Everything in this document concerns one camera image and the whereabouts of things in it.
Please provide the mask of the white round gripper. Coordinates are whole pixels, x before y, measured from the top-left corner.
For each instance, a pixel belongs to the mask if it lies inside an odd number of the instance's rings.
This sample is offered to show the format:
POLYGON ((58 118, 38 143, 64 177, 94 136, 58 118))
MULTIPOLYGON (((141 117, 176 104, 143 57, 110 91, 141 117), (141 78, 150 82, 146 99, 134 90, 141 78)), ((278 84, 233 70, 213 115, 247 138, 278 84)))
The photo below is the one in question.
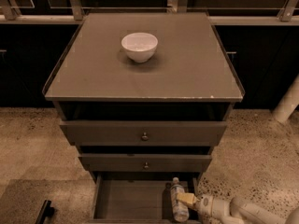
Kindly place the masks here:
POLYGON ((196 198, 193 193, 179 193, 177 200, 191 209, 196 209, 201 217, 221 219, 221 200, 211 195, 201 195, 196 198))

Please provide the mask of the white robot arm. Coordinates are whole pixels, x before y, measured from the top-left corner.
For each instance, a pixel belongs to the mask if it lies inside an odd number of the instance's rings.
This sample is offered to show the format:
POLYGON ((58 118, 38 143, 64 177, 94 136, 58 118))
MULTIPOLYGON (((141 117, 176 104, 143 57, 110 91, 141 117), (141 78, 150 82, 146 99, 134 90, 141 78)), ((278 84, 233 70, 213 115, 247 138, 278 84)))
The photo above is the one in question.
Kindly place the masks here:
POLYGON ((221 224, 299 224, 299 208, 282 218, 238 197, 228 202, 211 195, 197 198, 193 193, 179 193, 176 199, 199 215, 213 217, 221 224))

